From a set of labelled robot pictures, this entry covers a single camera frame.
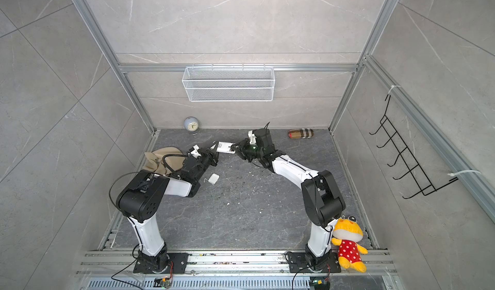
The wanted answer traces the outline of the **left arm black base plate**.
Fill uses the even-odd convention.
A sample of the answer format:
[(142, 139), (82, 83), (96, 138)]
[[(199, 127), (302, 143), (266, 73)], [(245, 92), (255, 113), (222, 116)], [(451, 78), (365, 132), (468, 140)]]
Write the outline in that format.
[(148, 256), (139, 253), (133, 273), (143, 274), (183, 274), (188, 263), (188, 253), (162, 253)]

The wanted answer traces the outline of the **small grey desk clock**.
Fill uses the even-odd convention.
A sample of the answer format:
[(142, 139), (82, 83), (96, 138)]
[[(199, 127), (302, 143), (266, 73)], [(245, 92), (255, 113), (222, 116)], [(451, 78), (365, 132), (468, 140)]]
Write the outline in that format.
[(187, 117), (184, 120), (184, 128), (191, 135), (198, 134), (200, 131), (199, 120), (195, 117)]

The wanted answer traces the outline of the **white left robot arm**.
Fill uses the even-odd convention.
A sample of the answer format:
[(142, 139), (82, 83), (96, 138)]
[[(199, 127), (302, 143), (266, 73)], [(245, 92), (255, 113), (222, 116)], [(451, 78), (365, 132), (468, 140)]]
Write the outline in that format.
[(153, 258), (166, 251), (155, 216), (162, 198), (194, 197), (206, 170), (218, 164), (218, 145), (194, 146), (188, 153), (168, 147), (144, 154), (147, 163), (116, 200), (117, 209), (134, 228), (141, 254)]

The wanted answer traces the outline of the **white remote control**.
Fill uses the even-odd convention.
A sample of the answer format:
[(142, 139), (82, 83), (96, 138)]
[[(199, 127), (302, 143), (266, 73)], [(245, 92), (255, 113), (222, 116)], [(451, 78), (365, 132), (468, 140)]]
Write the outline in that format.
[(235, 149), (232, 148), (233, 145), (234, 143), (230, 142), (218, 142), (215, 147), (218, 153), (235, 154)]

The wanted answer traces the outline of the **black wall hook rack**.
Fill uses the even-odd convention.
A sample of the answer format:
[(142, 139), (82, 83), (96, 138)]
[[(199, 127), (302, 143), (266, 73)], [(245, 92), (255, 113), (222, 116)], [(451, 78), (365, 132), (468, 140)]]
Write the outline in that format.
[(403, 136), (399, 133), (398, 129), (394, 126), (389, 118), (389, 115), (387, 114), (391, 103), (391, 96), (387, 95), (384, 102), (385, 109), (381, 119), (379, 120), (378, 128), (374, 132), (369, 132), (369, 135), (375, 136), (383, 134), (386, 136), (385, 142), (376, 145), (377, 149), (384, 149), (389, 144), (394, 148), (395, 160), (392, 163), (387, 163), (387, 167), (393, 168), (399, 162), (403, 163), (406, 167), (406, 170), (400, 176), (394, 176), (393, 180), (400, 181), (406, 177), (412, 178), (415, 186), (415, 193), (409, 196), (402, 195), (402, 198), (404, 200), (410, 200), (418, 195), (426, 197), (459, 181), (459, 179), (454, 176), (453, 178), (450, 178), (447, 183), (441, 186), (434, 185), (433, 181), (429, 178), (429, 175), (416, 158), (415, 153), (406, 143)]

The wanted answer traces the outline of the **beige cap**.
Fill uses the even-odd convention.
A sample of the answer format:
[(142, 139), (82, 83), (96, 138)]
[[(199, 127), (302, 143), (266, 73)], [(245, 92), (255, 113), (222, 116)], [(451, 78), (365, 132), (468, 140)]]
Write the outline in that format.
[(142, 170), (160, 175), (169, 176), (172, 171), (178, 171), (183, 167), (185, 157), (183, 153), (175, 147), (165, 147), (153, 152), (145, 152), (146, 162)]

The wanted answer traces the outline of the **aluminium front rail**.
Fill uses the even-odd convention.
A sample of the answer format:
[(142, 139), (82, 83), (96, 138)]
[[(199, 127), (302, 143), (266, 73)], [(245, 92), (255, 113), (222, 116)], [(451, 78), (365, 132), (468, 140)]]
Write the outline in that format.
[[(360, 273), (339, 268), (337, 259), (328, 259), (317, 268), (309, 265), (302, 251), (179, 251), (171, 255), (174, 263), (174, 276), (241, 276), (241, 275), (334, 275), (358, 276)], [(77, 276), (112, 275), (124, 267), (132, 273), (137, 265), (131, 251), (89, 251), (75, 268)]]

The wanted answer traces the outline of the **white remote battery cover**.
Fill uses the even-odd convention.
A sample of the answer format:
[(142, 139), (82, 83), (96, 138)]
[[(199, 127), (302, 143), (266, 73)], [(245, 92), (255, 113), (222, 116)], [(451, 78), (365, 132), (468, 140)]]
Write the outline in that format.
[(208, 179), (208, 182), (212, 185), (215, 185), (218, 182), (219, 178), (220, 176), (218, 174), (213, 173)]

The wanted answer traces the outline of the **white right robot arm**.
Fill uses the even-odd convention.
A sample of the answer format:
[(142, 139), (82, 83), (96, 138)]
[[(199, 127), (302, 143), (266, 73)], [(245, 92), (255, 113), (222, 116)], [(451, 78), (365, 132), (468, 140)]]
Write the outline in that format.
[(345, 201), (329, 171), (316, 171), (294, 161), (273, 144), (268, 128), (253, 130), (247, 138), (233, 144), (231, 150), (243, 160), (259, 161), (271, 172), (283, 176), (300, 188), (304, 208), (311, 221), (306, 255), (320, 259), (331, 250), (331, 235), (345, 210)]

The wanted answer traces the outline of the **yellow plush toy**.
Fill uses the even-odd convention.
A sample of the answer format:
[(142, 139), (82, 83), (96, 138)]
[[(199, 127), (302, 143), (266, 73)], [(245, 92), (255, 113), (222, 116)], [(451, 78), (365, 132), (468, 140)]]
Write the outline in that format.
[(338, 247), (337, 257), (341, 268), (366, 273), (367, 267), (361, 255), (369, 251), (359, 242), (363, 239), (362, 228), (354, 216), (341, 217), (334, 227), (331, 243)]

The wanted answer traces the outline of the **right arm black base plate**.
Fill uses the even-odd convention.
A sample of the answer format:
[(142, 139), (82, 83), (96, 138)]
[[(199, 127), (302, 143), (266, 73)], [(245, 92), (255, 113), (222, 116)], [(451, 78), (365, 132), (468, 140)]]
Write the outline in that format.
[(340, 273), (341, 267), (337, 254), (328, 252), (320, 258), (315, 258), (311, 253), (285, 253), (286, 262), (291, 273)]

